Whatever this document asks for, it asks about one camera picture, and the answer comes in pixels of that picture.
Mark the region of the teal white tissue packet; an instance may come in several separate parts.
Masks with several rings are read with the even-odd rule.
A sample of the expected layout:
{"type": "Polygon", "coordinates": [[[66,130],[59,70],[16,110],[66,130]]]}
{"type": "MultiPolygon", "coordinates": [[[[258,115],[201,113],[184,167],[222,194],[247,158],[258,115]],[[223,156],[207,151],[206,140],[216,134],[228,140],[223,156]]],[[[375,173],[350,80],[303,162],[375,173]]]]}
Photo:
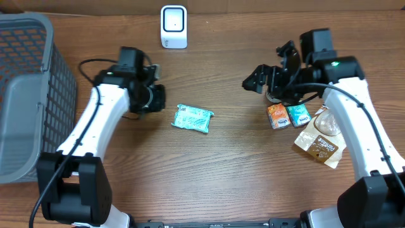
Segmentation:
{"type": "Polygon", "coordinates": [[[286,110],[294,127],[301,127],[311,121],[311,115],[304,104],[287,106],[286,110]]]}

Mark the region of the green lid jar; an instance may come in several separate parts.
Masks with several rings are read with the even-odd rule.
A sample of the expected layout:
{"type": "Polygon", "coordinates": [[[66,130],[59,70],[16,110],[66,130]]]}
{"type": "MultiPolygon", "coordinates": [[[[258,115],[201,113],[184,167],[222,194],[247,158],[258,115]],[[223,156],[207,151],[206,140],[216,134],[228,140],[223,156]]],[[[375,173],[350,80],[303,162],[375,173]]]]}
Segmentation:
{"type": "Polygon", "coordinates": [[[267,98],[267,99],[269,100],[269,102],[271,102],[271,103],[275,103],[275,104],[277,104],[277,103],[283,103],[282,100],[277,99],[277,98],[274,98],[273,96],[271,96],[271,94],[270,94],[269,92],[266,92],[266,98],[267,98]]]}

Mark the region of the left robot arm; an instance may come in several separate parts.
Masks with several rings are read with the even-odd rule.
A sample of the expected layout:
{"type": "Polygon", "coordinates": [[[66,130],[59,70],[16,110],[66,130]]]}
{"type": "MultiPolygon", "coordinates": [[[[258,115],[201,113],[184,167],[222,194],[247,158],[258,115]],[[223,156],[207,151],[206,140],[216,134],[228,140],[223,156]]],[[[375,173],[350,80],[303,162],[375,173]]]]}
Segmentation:
{"type": "Polygon", "coordinates": [[[55,152],[43,152],[36,164],[40,196],[32,209],[47,220],[74,227],[135,227],[133,216],[112,204],[103,160],[118,122],[126,113],[135,120],[165,107],[158,84],[160,66],[135,47],[121,47],[117,60],[94,79],[89,102],[70,135],[55,152]]]}

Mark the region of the beige powder pouch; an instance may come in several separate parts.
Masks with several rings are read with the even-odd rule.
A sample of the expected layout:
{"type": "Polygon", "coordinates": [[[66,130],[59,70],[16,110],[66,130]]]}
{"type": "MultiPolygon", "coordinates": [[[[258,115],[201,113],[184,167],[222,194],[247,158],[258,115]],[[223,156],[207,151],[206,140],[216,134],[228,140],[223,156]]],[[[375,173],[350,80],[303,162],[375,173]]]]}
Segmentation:
{"type": "Polygon", "coordinates": [[[294,144],[330,168],[337,167],[347,146],[334,115],[324,104],[294,144]]]}

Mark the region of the teal snack packet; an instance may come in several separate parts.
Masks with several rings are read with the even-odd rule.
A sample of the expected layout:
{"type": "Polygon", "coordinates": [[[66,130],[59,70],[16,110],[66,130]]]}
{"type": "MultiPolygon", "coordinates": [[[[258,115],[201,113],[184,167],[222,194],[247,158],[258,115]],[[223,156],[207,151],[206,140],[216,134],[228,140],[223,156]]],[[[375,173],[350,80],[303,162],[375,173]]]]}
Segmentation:
{"type": "Polygon", "coordinates": [[[209,132],[209,122],[215,114],[212,111],[187,106],[177,105],[178,111],[175,113],[172,126],[187,130],[196,130],[207,134],[209,132]]]}

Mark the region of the orange tissue packet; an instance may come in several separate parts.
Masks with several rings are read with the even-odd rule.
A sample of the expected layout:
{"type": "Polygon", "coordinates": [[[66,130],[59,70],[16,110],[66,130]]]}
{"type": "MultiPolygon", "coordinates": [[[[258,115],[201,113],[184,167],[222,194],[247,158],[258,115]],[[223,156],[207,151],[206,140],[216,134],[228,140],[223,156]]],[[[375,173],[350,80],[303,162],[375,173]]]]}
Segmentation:
{"type": "Polygon", "coordinates": [[[287,110],[281,103],[267,107],[267,114],[273,129],[282,129],[290,125],[287,110]]]}

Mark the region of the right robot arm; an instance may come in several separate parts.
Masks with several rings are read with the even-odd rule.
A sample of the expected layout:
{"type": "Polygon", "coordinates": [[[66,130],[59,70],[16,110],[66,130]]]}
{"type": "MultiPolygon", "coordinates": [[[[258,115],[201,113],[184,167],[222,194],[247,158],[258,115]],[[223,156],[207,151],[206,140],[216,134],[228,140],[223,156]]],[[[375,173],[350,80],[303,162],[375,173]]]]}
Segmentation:
{"type": "Polygon", "coordinates": [[[392,145],[371,102],[365,73],[353,56],[340,57],[327,28],[310,30],[276,49],[280,66],[259,65],[242,87],[289,105],[322,98],[351,154],[356,182],[335,206],[272,218],[270,227],[403,227],[404,158],[392,145]]]}

